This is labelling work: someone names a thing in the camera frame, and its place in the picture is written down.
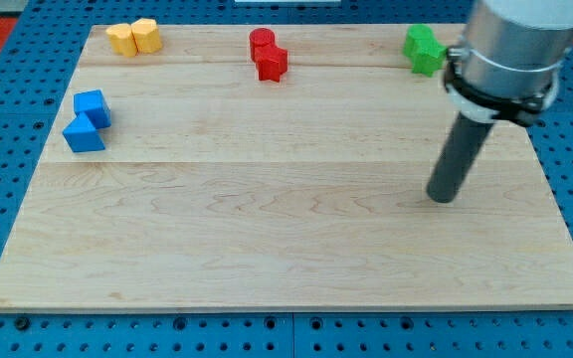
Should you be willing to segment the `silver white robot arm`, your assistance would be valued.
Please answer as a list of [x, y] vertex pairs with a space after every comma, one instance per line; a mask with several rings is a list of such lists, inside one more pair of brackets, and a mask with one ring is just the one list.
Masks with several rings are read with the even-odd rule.
[[573, 43], [573, 0], [477, 0], [448, 48], [444, 87], [458, 120], [528, 127], [556, 99]]

